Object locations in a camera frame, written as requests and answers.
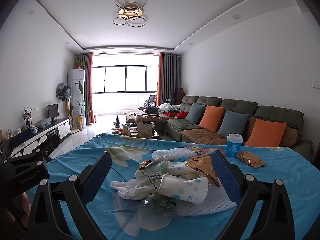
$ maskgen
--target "sectional sofa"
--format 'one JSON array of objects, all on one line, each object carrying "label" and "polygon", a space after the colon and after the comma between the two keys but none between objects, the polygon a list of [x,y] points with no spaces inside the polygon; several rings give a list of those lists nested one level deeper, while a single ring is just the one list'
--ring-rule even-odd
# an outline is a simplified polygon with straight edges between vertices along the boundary
[{"label": "sectional sofa", "polygon": [[[224,111],[248,114],[249,118],[242,134],[243,144],[250,137],[257,118],[272,122],[286,122],[287,126],[280,147],[289,147],[310,162],[314,159],[312,142],[301,140],[304,114],[300,111],[275,106],[258,106],[258,103],[250,101],[227,98],[222,100],[222,98],[203,96],[184,96],[180,109],[188,112],[193,102],[205,106],[221,106],[224,107]],[[193,124],[186,119],[172,118],[166,122],[165,130],[177,141],[211,145],[225,145],[227,143],[226,138],[200,127],[198,125],[200,121],[201,118],[197,124]]]}]

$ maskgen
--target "wall outlet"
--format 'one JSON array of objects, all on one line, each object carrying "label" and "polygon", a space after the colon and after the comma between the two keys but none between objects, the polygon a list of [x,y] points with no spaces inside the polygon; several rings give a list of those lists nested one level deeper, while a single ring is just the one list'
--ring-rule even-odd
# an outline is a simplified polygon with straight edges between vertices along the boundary
[{"label": "wall outlet", "polygon": [[319,89],[320,89],[320,81],[318,81],[318,80],[313,80],[313,81],[312,81],[312,87],[313,87],[313,88],[319,88]]}]

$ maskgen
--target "wall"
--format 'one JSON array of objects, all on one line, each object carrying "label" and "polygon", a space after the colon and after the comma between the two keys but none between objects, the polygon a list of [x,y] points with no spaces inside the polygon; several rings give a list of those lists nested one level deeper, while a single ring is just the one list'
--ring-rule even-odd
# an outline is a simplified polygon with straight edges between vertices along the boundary
[{"label": "wall", "polygon": [[239,23],[182,55],[187,95],[279,106],[305,114],[303,137],[320,139],[320,28],[297,6]]},{"label": "wall", "polygon": [[60,82],[67,82],[74,54],[54,37],[31,22],[20,0],[0,30],[0,130],[23,126],[22,111],[39,108],[37,122],[47,117],[47,105],[59,104],[60,118],[66,117],[64,102],[55,97]]},{"label": "wall", "polygon": [[93,94],[92,106],[98,115],[123,114],[124,110],[138,110],[143,102],[155,93],[108,93]]}]

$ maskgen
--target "white floor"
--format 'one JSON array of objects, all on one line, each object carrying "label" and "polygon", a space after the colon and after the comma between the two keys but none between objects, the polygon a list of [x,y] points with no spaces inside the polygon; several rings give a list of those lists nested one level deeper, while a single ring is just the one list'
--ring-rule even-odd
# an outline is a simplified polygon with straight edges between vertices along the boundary
[{"label": "white floor", "polygon": [[[82,131],[70,135],[49,156],[56,158],[91,140],[96,135],[109,132],[114,127],[113,122],[116,121],[116,117],[116,115],[98,115],[95,124],[87,125]],[[126,123],[125,115],[119,115],[119,121],[120,124]]]}]

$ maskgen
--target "monitor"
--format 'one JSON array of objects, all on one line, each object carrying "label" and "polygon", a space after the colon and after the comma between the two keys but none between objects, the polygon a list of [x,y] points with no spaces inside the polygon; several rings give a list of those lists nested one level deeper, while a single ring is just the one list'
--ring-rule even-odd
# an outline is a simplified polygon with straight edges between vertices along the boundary
[{"label": "monitor", "polygon": [[58,104],[48,106],[48,115],[52,118],[52,122],[56,122],[54,118],[59,116]]}]

